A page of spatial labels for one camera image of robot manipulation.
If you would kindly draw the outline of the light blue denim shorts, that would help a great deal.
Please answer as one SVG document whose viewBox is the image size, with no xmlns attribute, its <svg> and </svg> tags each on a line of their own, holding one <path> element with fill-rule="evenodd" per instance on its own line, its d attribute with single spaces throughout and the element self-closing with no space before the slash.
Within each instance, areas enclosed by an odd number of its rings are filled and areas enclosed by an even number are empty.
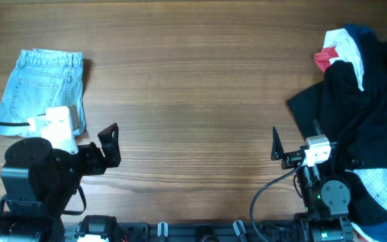
<svg viewBox="0 0 387 242">
<path fill-rule="evenodd" d="M 22 50 L 0 103 L 0 122 L 26 123 L 46 109 L 74 105 L 85 131 L 83 54 L 35 48 Z"/>
</svg>

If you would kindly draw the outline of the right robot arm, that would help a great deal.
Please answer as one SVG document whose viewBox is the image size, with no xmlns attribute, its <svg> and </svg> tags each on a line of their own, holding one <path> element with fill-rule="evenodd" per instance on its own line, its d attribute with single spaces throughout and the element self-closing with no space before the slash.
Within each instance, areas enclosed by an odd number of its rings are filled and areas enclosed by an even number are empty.
<svg viewBox="0 0 387 242">
<path fill-rule="evenodd" d="M 273 128 L 271 159 L 281 161 L 283 170 L 290 170 L 305 208 L 294 215 L 285 236 L 290 241 L 352 241 L 349 188 L 341 179 L 323 171 L 337 144 L 322 133 L 316 120 L 313 126 L 316 134 L 292 152 L 284 151 L 277 129 Z"/>
</svg>

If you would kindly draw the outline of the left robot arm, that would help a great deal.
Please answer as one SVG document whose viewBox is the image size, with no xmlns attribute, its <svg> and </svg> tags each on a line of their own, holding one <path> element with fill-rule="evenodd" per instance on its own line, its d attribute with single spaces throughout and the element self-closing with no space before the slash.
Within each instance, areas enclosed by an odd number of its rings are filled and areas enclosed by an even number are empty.
<svg viewBox="0 0 387 242">
<path fill-rule="evenodd" d="M 81 179 L 102 175 L 121 161 L 119 128 L 112 124 L 97 136 L 101 143 L 80 145 L 78 153 L 56 148 L 45 138 L 25 138 L 5 152 L 1 179 L 0 241 L 64 241 L 62 215 L 79 215 L 66 206 L 83 195 Z"/>
</svg>

